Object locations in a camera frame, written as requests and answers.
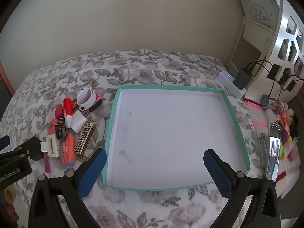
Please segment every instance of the phone screen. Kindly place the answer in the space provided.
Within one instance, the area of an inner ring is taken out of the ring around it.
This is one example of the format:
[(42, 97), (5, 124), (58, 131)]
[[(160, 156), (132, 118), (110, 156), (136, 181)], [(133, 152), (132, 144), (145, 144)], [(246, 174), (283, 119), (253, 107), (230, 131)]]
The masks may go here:
[(280, 126), (270, 124), (270, 157), (278, 157), (280, 151)]

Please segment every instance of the power adapter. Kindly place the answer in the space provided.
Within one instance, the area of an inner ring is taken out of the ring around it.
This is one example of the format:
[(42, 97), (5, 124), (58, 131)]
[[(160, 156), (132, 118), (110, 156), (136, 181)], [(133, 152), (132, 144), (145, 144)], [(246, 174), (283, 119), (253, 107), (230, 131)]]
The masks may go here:
[(240, 90), (246, 87), (248, 81), (252, 77), (252, 73), (246, 68), (242, 68), (235, 77), (233, 84)]

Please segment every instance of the pink stripe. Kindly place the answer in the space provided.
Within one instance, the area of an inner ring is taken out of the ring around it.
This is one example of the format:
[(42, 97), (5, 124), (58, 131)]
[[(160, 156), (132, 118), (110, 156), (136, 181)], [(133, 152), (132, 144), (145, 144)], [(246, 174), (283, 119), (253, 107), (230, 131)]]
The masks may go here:
[(260, 111), (264, 111), (263, 107), (257, 105), (257, 104), (254, 104), (252, 102), (245, 102), (245, 104), (249, 107), (252, 107), (254, 109), (257, 109), (257, 110), (260, 110)]
[(260, 127), (267, 128), (267, 124), (266, 123), (262, 123), (262, 122), (258, 122), (258, 121), (252, 120), (252, 124), (255, 125), (255, 126), (260, 126)]

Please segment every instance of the floral fabric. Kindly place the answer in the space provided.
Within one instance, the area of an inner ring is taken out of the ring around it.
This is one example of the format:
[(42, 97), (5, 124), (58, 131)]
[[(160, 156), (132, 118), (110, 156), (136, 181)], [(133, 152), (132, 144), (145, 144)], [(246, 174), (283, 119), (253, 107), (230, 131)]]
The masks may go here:
[[(100, 52), (68, 58), (32, 71), (11, 99), (0, 122), (0, 137), (9, 135), (11, 144), (2, 152), (37, 136), (46, 140), (49, 121), (55, 106), (64, 97), (75, 98), (82, 87), (92, 87), (104, 97), (103, 105), (87, 119), (94, 121), (97, 132), (85, 156), (78, 156), (72, 167), (51, 158), (48, 177), (63, 176), (76, 170), (106, 140), (111, 106), (119, 85), (155, 84), (219, 88), (225, 91), (240, 124), (251, 170), (248, 176), (261, 177), (260, 151), (250, 114), (243, 100), (237, 100), (216, 81), (221, 62), (213, 57), (183, 53), (131, 50)], [(30, 161), (33, 172), (16, 182), (18, 197), (29, 210), (38, 177), (44, 174), (44, 161)], [(88, 210), (102, 228), (207, 228), (227, 202), (214, 184), (198, 188), (166, 192), (135, 192), (106, 188), (100, 175), (89, 196), (84, 198)], [(76, 227), (63, 198), (63, 211), (71, 227)], [(241, 225), (248, 205), (244, 205), (234, 227)]]

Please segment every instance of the wall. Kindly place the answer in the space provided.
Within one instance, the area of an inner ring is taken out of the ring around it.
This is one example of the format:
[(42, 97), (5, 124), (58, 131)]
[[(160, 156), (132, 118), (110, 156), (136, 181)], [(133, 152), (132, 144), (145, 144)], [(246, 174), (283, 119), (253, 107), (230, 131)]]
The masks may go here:
[(243, 16), (239, 0), (22, 0), (0, 34), (16, 89), (35, 68), (124, 49), (206, 54), (224, 63)]

